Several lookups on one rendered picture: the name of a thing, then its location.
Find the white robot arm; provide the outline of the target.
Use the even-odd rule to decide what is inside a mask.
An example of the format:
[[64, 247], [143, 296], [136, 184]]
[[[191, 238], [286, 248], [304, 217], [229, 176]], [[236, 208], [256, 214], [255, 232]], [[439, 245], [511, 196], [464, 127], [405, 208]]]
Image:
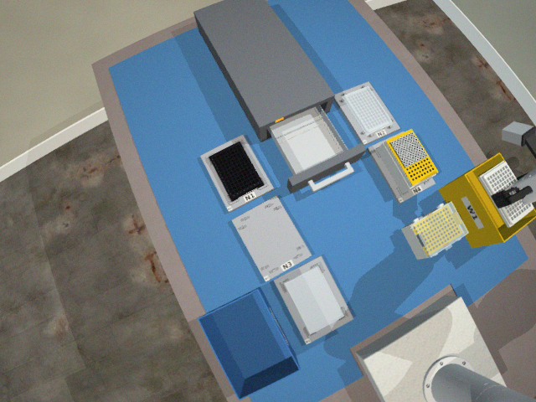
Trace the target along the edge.
[[[527, 145], [536, 159], [536, 126], [512, 122], [502, 129], [502, 140]], [[426, 402], [536, 402], [476, 372], [464, 359], [445, 356], [425, 373], [423, 395]]]

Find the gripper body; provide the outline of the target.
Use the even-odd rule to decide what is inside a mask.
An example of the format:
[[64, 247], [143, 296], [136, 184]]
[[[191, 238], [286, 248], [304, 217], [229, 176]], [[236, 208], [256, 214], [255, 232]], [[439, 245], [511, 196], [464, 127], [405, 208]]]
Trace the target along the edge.
[[527, 186], [530, 186], [533, 190], [532, 193], [527, 194], [523, 200], [522, 203], [527, 205], [530, 203], [533, 203], [536, 201], [536, 168], [527, 173], [525, 176], [520, 178], [514, 185], [514, 188], [525, 188]]

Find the blue open-top bin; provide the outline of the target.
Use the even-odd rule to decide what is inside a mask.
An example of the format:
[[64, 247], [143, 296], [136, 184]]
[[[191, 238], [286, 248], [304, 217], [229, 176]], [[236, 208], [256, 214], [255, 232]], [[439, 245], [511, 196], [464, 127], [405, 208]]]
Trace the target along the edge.
[[197, 318], [238, 400], [301, 371], [274, 316], [258, 287]]

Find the blue bench mat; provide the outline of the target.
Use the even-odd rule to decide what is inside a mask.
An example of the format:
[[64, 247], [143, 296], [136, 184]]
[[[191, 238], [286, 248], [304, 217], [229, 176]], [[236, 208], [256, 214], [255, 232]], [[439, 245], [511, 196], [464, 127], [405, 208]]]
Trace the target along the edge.
[[[402, 228], [446, 204], [438, 189], [474, 168], [407, 69], [348, 0], [268, 0], [334, 94], [368, 82], [400, 129], [365, 145], [354, 172], [290, 193], [273, 138], [260, 142], [197, 28], [109, 68], [173, 242], [206, 313], [260, 287], [301, 371], [252, 402], [318, 402], [363, 377], [349, 349], [452, 286], [466, 307], [528, 257], [516, 235], [472, 248], [466, 236], [417, 260]], [[367, 147], [411, 130], [435, 185], [398, 204]], [[274, 190], [228, 212], [202, 158], [243, 134]], [[312, 256], [265, 281], [232, 219], [278, 197]], [[274, 279], [322, 256], [353, 320], [306, 344]]]

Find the yellow waste bin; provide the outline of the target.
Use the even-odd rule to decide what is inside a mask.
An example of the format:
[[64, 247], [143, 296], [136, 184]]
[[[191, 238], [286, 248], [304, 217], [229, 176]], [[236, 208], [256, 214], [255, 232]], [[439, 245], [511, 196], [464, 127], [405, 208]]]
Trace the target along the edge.
[[469, 231], [469, 234], [465, 236], [472, 248], [504, 243], [536, 218], [536, 210], [533, 208], [510, 228], [505, 225], [496, 206], [478, 179], [480, 175], [502, 161], [505, 160], [501, 153], [498, 153], [438, 189], [445, 202], [452, 201], [456, 207]]

